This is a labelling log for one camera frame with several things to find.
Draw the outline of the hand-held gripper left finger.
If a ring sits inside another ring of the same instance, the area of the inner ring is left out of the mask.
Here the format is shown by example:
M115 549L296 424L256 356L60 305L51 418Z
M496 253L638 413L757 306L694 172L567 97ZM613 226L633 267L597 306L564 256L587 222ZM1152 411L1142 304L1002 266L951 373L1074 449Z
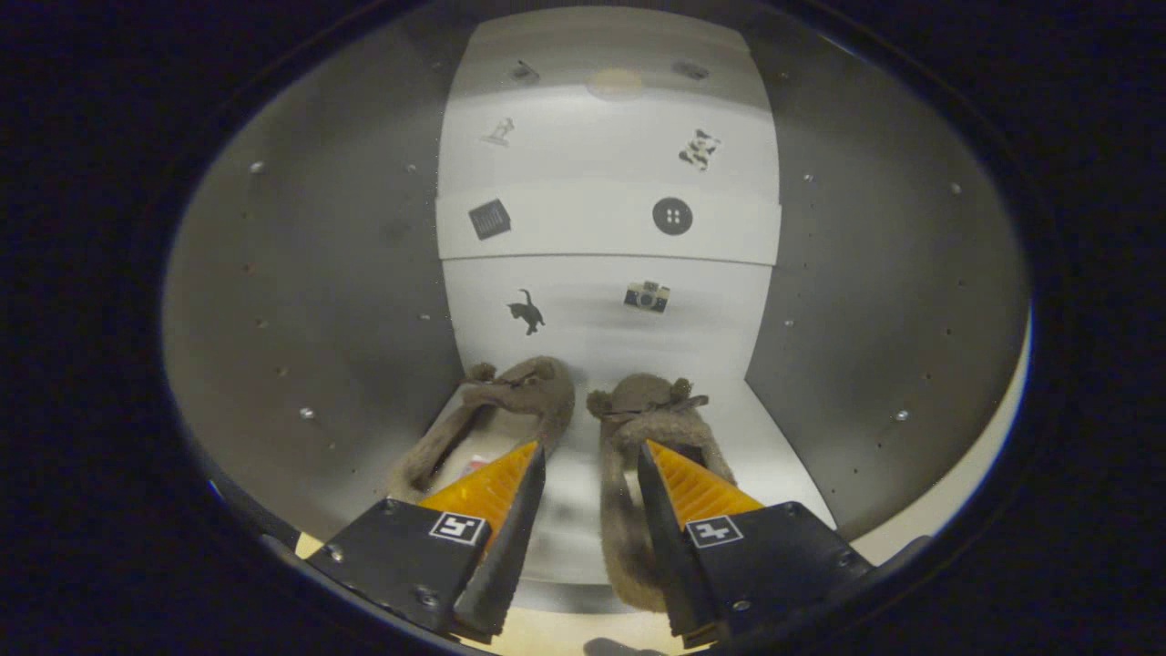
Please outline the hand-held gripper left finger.
M368 507L308 565L424 630L489 643L517 593L545 480L545 447L524 444L419 502Z

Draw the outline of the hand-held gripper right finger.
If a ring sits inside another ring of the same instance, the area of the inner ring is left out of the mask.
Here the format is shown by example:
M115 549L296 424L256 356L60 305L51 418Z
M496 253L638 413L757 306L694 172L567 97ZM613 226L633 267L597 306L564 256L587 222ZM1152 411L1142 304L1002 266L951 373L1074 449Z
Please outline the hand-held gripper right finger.
M874 574L803 505L763 505L654 440L638 475L670 632L688 648L792 630Z

